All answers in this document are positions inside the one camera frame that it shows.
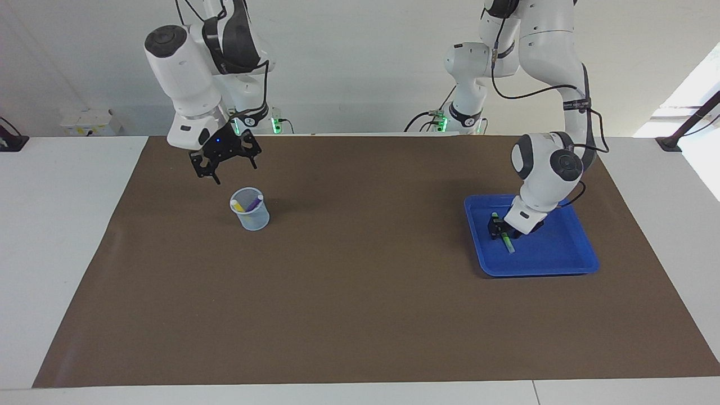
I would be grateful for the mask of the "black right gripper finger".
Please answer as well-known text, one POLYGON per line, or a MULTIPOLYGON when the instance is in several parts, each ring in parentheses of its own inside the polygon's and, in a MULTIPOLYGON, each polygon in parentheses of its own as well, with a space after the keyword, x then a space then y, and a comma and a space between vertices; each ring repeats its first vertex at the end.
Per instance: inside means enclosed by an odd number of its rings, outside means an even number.
POLYGON ((254 169, 258 168, 255 157, 262 153, 257 139, 250 130, 245 130, 239 136, 239 156, 249 159, 254 169))
POLYGON ((217 185, 221 185, 216 171, 219 160, 208 158, 203 152, 190 152, 190 162, 198 178, 212 178, 217 185))

